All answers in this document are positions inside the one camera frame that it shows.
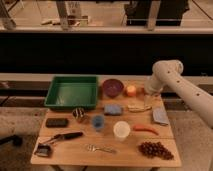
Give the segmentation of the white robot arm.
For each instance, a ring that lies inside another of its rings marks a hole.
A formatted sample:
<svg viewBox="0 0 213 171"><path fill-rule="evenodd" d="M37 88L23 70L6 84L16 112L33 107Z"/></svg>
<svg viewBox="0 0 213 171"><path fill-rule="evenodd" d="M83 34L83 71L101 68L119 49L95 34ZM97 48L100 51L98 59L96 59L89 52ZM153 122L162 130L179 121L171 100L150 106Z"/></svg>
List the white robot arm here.
<svg viewBox="0 0 213 171"><path fill-rule="evenodd" d="M182 77L183 69L179 60L155 62L152 75L145 82L145 92L155 95L161 93L167 85L213 129L213 96Z"/></svg>

